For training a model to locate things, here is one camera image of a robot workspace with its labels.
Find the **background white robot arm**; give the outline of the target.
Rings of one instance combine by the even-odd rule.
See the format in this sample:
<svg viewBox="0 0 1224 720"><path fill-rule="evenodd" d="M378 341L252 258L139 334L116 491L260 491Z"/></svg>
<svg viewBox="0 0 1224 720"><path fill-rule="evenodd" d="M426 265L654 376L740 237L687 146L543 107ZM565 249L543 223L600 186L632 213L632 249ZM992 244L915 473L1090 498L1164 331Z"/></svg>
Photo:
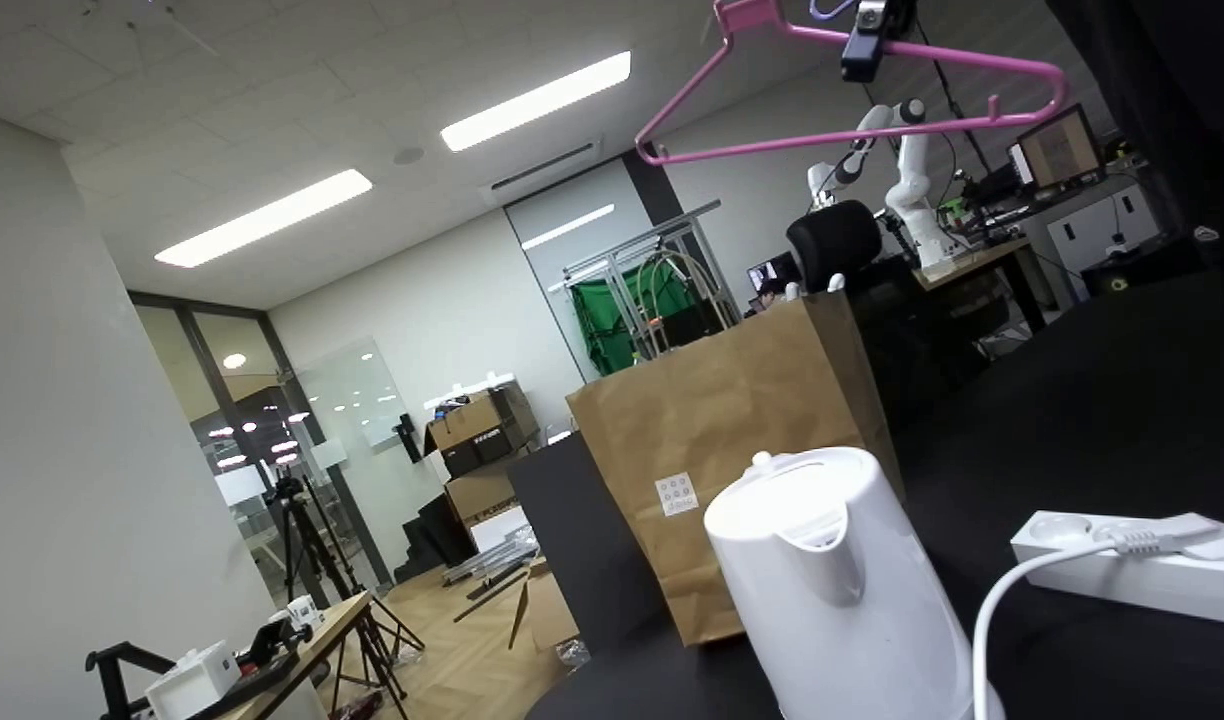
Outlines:
<svg viewBox="0 0 1224 720"><path fill-rule="evenodd" d="M834 8L806 4L810 21L840 14L843 8L855 8L847 45L843 45L843 74L847 80L873 80L878 67L878 45L897 40L911 24L911 0L840 0ZM855 121L855 139L840 158L810 163L803 171L806 181L806 203L832 207L840 198L843 182L855 182L865 174L866 151L877 146L873 129L897 129L897 182L885 190L885 216L900 227L907 240L915 268L923 274L944 274L953 268L953 240L934 223L934 213L926 203L926 139L907 134L907 123L923 123L926 104L907 97L897 104L873 104Z"/></svg>

